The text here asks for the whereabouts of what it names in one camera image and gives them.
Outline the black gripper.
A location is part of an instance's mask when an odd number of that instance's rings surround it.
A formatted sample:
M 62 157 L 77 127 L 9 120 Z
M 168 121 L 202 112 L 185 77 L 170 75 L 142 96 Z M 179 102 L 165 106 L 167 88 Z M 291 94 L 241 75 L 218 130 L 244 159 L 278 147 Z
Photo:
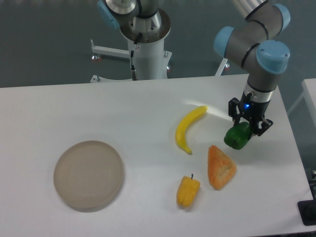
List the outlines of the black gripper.
M 251 139 L 253 136 L 261 136 L 274 124 L 272 120 L 265 118 L 269 103 L 270 92 L 245 90 L 240 100 L 233 98 L 228 102 L 228 115 L 234 125 L 238 125 L 241 118 L 249 122 L 248 139 Z

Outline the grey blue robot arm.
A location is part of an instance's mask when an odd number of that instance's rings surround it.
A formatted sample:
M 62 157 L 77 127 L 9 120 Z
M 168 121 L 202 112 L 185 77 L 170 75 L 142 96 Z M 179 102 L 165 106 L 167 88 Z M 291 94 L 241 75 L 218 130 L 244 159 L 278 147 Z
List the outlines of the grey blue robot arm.
M 274 40 L 288 26 L 290 13 L 285 6 L 267 0 L 236 0 L 234 5 L 246 24 L 240 29 L 223 27 L 213 48 L 248 72 L 242 97 L 229 101 L 228 114 L 235 124 L 247 120 L 250 135 L 261 136 L 273 124 L 265 111 L 290 57 L 289 48 Z M 97 9 L 104 22 L 119 29 L 127 40 L 133 80 L 167 77 L 171 54 L 164 49 L 164 40 L 171 22 L 157 1 L 100 0 Z

